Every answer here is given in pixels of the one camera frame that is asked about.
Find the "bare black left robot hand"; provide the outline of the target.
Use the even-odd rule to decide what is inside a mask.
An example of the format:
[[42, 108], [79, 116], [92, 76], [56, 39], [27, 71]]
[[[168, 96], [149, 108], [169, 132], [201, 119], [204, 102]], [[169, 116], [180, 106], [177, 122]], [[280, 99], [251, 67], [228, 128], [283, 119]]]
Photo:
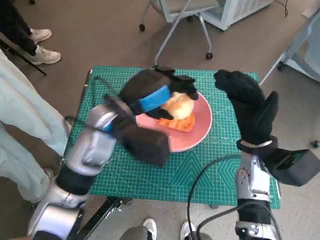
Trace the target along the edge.
[[176, 75], [170, 67], [146, 68], [132, 76], [118, 97], [128, 105], [136, 116], [147, 114], [154, 119], [173, 120], [174, 117], [162, 105], [174, 92], [198, 99], [195, 79], [187, 75]]

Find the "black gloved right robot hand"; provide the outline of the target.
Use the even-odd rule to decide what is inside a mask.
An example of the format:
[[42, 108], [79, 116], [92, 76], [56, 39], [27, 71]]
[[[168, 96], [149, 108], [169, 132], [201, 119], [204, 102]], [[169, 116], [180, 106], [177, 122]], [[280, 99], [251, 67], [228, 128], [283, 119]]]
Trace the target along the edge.
[[278, 93], [265, 97], [255, 79], [240, 71], [221, 69], [214, 78], [216, 88], [225, 92], [233, 105], [241, 139], [252, 145], [269, 141], [279, 108]]

